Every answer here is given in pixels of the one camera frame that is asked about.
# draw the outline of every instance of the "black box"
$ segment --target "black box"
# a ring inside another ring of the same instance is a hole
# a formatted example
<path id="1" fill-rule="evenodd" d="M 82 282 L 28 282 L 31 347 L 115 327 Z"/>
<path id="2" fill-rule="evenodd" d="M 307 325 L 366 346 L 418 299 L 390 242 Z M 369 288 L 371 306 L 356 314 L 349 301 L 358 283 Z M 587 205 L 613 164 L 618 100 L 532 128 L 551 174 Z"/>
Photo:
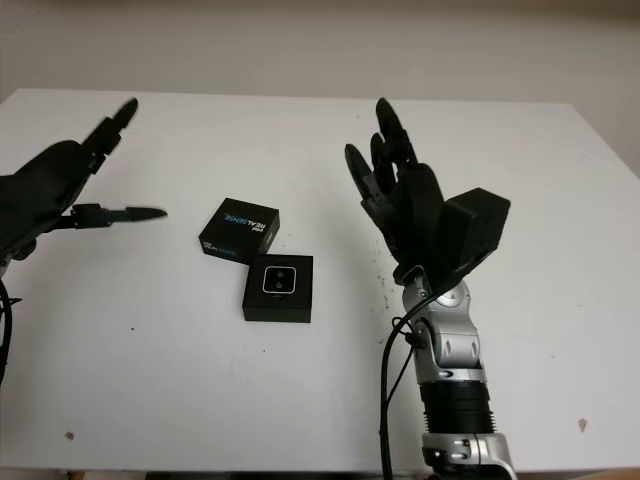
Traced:
<path id="1" fill-rule="evenodd" d="M 249 322 L 311 322 L 313 257 L 258 255 L 242 300 Z"/>
<path id="2" fill-rule="evenodd" d="M 278 210 L 225 198 L 198 238 L 207 255 L 249 265 L 269 250 L 279 228 Z"/>

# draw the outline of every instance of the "camera lens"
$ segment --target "camera lens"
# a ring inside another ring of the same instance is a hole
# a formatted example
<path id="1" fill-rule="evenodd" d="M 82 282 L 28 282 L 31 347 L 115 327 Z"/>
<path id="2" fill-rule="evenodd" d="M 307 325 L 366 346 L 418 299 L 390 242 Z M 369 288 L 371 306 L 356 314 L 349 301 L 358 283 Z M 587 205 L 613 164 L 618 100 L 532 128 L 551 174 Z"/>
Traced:
<path id="1" fill-rule="evenodd" d="M 265 293 L 289 295 L 296 289 L 296 269 L 293 267 L 273 265 L 264 271 L 262 290 Z"/>

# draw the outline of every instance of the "realsense box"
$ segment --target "realsense box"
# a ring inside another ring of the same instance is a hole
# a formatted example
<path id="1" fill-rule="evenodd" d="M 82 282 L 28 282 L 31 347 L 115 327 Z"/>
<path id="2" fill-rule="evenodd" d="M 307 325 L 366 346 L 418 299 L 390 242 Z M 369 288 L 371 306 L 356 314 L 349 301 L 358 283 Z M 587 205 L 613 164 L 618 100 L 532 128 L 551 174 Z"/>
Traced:
<path id="1" fill-rule="evenodd" d="M 249 265 L 267 253 L 279 228 L 278 210 L 225 198 L 200 234 L 200 245 L 207 255 Z"/>

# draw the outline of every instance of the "table surface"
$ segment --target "table surface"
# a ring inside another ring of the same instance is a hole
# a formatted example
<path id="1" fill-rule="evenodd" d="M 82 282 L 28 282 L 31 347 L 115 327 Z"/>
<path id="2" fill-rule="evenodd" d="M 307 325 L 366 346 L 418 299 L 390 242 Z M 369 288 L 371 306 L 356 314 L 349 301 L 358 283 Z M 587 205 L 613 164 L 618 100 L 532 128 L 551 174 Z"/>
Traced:
<path id="1" fill-rule="evenodd" d="M 1 171 L 83 139 L 132 95 L 18 91 L 0 105 Z M 0 464 L 379 470 L 382 343 L 401 291 L 343 158 L 347 142 L 367 149 L 375 102 L 135 95 L 79 201 L 169 217 L 48 234 L 11 265 L 24 301 Z M 512 201 L 500 248 L 467 281 L 516 468 L 637 466 L 638 179 L 568 105 L 393 105 L 446 196 L 481 186 Z M 315 257 L 310 325 L 243 320 L 247 267 L 197 240 L 225 197 L 279 208 L 271 252 Z M 390 412 L 398 470 L 423 468 L 412 370 Z"/>

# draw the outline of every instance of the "wire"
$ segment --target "wire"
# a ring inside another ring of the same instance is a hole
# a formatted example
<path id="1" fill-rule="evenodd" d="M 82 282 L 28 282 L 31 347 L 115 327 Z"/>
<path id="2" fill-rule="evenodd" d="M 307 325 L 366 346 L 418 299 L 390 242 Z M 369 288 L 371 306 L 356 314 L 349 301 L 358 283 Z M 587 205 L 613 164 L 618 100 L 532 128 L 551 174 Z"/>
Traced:
<path id="1" fill-rule="evenodd" d="M 4 378 L 4 371 L 7 366 L 7 360 L 9 358 L 9 344 L 11 343 L 11 330 L 13 327 L 13 315 L 11 311 L 11 305 L 14 303 L 9 298 L 4 283 L 0 280 L 0 302 L 2 308 L 0 308 L 0 320 L 4 316 L 4 334 L 2 335 L 2 345 L 0 345 L 0 385 Z"/>
<path id="2" fill-rule="evenodd" d="M 387 397 L 387 406 L 389 406 L 389 404 L 391 403 L 391 398 L 393 398 L 393 394 L 396 393 L 396 389 L 398 388 L 398 385 L 400 385 L 400 380 L 402 380 L 404 371 L 407 369 L 407 366 L 411 361 L 411 356 L 413 355 L 414 350 L 415 349 L 413 347 L 409 349 L 409 355 L 407 355 L 407 358 L 405 359 L 404 364 L 400 369 L 400 373 L 398 374 L 398 378 L 396 378 L 396 381 L 394 382 L 393 387 L 391 387 L 391 391 L 389 392 L 389 396 Z"/>
<path id="3" fill-rule="evenodd" d="M 389 335 L 389 338 L 387 338 L 387 342 L 384 345 L 384 351 L 382 352 L 382 369 L 380 372 L 380 457 L 382 461 L 382 476 L 384 480 L 393 479 L 393 469 L 391 467 L 391 452 L 389 449 L 389 422 L 387 418 L 389 401 L 391 400 L 391 395 L 387 396 L 387 371 L 389 368 L 389 355 L 391 354 L 391 347 L 393 347 L 393 342 L 401 333 L 402 328 L 405 325 L 408 325 L 409 321 L 411 321 L 411 319 L 418 312 L 420 312 L 420 310 L 422 310 L 429 303 L 433 302 L 440 295 L 440 292 L 432 293 L 411 310 L 409 310 L 404 317 L 402 317 L 394 324 L 393 330 L 391 330 L 391 334 Z M 408 363 L 408 361 L 405 361 L 405 366 L 403 366 L 399 378 L 404 373 L 404 370 Z M 394 384 L 394 387 L 391 390 L 392 395 L 399 381 L 399 379 L 396 380 L 396 384 Z"/>
<path id="4" fill-rule="evenodd" d="M 400 320 L 402 320 L 402 317 L 393 317 L 391 319 L 391 325 L 393 325 L 395 327 L 396 323 L 398 321 L 400 321 Z M 402 332 L 402 331 L 400 332 L 400 335 L 404 335 L 405 339 L 407 339 L 409 334 L 413 335 L 415 333 L 411 323 L 407 323 L 407 327 L 409 327 L 409 333 Z M 415 351 L 415 347 L 413 345 L 411 345 L 411 348 L 409 349 L 409 355 L 407 355 L 407 358 L 404 361 L 404 364 L 402 365 L 402 368 L 400 369 L 400 373 L 398 373 L 398 377 L 396 378 L 396 381 L 393 383 L 393 387 L 391 387 L 391 392 L 389 392 L 389 396 L 387 397 L 387 405 L 389 403 L 391 403 L 391 398 L 393 398 L 393 394 L 396 392 L 396 389 L 398 388 L 398 385 L 400 385 L 400 381 L 402 380 L 404 372 L 407 369 L 407 366 L 409 365 L 409 362 L 411 361 L 411 356 L 413 355 L 414 351 Z"/>

